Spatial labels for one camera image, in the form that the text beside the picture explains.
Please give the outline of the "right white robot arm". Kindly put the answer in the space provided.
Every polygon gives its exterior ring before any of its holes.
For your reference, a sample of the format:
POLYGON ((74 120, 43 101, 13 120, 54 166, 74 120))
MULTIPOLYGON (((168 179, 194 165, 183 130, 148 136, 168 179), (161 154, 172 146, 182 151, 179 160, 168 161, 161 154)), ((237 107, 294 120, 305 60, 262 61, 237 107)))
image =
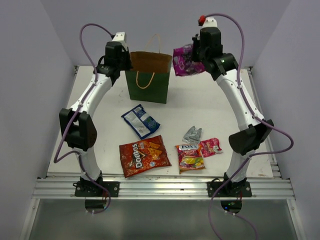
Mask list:
POLYGON ((235 196, 247 180, 250 155, 254 154, 271 132, 272 120, 266 120, 256 108, 238 73, 238 63, 231 53, 223 52, 221 31, 204 27, 193 38, 191 59, 203 64, 225 94, 239 131, 229 136, 232 148, 230 165, 224 174, 223 192, 235 196))

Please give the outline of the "green paper bag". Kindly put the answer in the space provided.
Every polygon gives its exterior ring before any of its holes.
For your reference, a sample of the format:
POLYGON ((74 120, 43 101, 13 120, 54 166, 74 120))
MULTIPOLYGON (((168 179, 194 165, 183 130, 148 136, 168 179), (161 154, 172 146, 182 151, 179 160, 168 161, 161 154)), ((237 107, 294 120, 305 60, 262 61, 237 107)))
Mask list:
POLYGON ((125 71, 129 97, 134 101, 166 104, 169 88, 172 56, 161 52, 161 38, 154 34, 142 51, 130 53, 132 68, 125 71), (157 37, 158 50, 147 51, 157 37))

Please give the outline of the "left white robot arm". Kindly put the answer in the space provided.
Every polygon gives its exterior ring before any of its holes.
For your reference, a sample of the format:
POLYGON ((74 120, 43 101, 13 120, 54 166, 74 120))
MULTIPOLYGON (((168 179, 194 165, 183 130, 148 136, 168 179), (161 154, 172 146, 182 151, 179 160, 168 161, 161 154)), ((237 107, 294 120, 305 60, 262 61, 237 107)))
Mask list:
POLYGON ((82 172, 80 179, 89 181, 86 190, 92 196, 103 193, 100 181, 102 172, 98 167, 94 145, 98 132, 93 123, 94 113, 104 95, 120 77, 121 71, 132 68, 130 52, 125 40, 106 43, 105 54, 94 66, 92 79, 83 94, 70 108, 59 112, 61 141, 53 161, 58 163, 74 153, 82 172))

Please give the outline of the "blue snack bag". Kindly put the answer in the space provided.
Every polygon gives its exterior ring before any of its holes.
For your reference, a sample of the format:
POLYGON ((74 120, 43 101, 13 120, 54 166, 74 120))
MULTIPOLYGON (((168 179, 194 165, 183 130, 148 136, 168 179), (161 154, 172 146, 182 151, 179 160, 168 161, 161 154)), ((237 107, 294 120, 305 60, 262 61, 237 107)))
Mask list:
POLYGON ((124 113, 121 118, 141 140, 154 134, 161 126, 160 123, 145 111, 141 104, 124 113))

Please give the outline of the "purple snack bag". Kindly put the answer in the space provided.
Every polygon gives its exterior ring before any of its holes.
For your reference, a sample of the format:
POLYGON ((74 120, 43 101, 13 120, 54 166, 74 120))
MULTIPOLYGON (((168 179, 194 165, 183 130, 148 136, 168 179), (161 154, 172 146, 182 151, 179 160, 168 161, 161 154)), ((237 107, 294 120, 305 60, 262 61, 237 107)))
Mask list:
POLYGON ((192 43, 173 50, 172 65, 176 76, 192 76, 205 71, 205 67, 201 62, 192 61, 192 51, 192 43))

